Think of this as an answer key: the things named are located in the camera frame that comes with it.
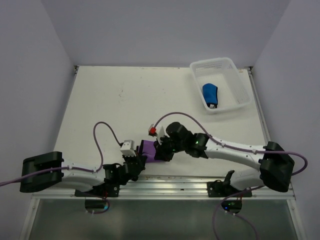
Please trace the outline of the purple towel black trim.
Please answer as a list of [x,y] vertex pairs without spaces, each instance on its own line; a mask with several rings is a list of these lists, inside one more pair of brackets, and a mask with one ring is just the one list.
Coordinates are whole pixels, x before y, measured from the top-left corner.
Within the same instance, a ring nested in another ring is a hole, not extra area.
[[154,146],[154,141],[152,141],[152,140],[142,140],[140,142],[140,145],[137,146],[137,151],[140,155],[146,157],[147,164],[162,163],[163,162],[163,160],[156,160],[155,159],[156,149]]

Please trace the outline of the blue towel black trim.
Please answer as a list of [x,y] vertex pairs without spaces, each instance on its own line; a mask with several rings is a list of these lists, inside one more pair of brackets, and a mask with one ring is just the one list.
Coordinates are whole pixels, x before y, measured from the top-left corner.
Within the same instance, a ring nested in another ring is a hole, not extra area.
[[206,83],[202,86],[202,94],[205,104],[210,109],[218,107],[218,87],[212,83]]

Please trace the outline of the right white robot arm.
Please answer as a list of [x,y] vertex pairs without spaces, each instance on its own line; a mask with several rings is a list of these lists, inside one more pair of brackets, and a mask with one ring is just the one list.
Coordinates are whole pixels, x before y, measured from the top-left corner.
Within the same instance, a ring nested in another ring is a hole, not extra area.
[[241,150],[241,145],[228,147],[222,140],[213,140],[207,133],[192,133],[179,122],[163,127],[151,127],[155,136],[155,160],[169,162],[174,154],[185,152],[193,158],[220,159],[247,166],[247,170],[230,170],[223,181],[211,188],[219,196],[235,196],[248,188],[266,186],[285,193],[289,190],[294,160],[275,142],[254,145]]

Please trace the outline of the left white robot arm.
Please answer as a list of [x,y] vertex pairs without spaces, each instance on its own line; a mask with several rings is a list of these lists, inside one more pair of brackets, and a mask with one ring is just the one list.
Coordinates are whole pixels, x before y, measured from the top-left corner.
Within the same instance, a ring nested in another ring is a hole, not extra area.
[[92,196],[105,196],[107,191],[137,181],[145,170],[147,157],[139,153],[122,156],[123,164],[104,164],[99,171],[75,166],[63,159],[63,154],[53,151],[26,158],[22,164],[19,191],[36,193],[50,187],[73,189]]

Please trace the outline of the white plastic basket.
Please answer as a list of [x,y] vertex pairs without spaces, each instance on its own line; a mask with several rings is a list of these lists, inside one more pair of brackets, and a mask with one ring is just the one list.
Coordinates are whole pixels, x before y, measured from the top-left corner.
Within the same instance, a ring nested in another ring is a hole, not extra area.
[[[220,114],[239,110],[252,103],[250,95],[234,62],[228,57],[218,57],[192,62],[189,65],[204,109],[209,114]],[[205,84],[218,87],[217,108],[207,107],[202,87]]]

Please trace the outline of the aluminium mounting rail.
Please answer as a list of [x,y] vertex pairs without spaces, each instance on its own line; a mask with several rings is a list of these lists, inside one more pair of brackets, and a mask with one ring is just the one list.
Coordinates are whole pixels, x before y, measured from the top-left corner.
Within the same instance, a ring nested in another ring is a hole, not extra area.
[[[221,180],[219,178],[173,177],[173,176],[142,176],[138,181],[129,181],[116,191],[116,200],[217,200],[222,197],[209,197],[207,182]],[[33,199],[75,199],[75,190],[49,188],[31,194]],[[293,187],[288,192],[277,192],[267,187],[252,191],[247,200],[295,200]]]

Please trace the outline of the left black base bracket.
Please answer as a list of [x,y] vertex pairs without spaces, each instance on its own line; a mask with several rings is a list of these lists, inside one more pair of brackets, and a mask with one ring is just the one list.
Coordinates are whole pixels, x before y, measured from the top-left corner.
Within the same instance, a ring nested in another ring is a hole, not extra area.
[[74,195],[76,197],[117,198],[119,191],[120,185],[118,183],[103,183],[86,192],[76,190]]

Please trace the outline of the black base bracket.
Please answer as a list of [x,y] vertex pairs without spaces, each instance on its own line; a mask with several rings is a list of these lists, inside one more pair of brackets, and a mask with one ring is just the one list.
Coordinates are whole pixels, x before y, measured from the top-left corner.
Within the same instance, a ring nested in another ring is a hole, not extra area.
[[210,198],[225,198],[235,193],[239,193],[237,190],[229,183],[225,183],[221,180],[209,181],[206,183],[207,194]]
[[117,198],[119,191],[120,185],[118,183],[103,183],[86,192],[76,190],[74,195],[76,197]]

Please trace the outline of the right black base bracket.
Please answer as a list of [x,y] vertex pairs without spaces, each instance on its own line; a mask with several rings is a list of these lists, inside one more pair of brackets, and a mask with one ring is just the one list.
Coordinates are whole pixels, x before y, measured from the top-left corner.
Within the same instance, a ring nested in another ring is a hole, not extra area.
[[225,183],[221,180],[209,181],[206,183],[207,194],[210,198],[225,198],[235,193],[239,193],[237,190],[229,183]]

